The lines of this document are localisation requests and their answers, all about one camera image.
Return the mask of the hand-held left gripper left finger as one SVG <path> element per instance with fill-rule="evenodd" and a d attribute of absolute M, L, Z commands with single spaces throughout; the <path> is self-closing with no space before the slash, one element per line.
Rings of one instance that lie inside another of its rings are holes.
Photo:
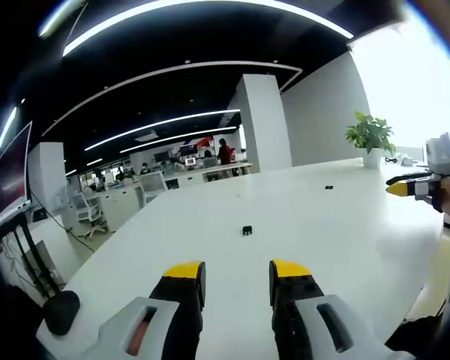
<path fill-rule="evenodd" d="M 137 297 L 98 331 L 81 359 L 195 359 L 203 330 L 206 263 L 166 270 L 149 297 Z"/>

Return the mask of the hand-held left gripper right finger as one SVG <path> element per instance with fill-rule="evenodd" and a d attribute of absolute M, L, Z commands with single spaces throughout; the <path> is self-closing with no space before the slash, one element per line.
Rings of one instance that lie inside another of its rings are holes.
<path fill-rule="evenodd" d="M 388 348 L 345 301 L 295 262 L 269 263 L 271 327 L 280 359 L 408 359 Z"/>

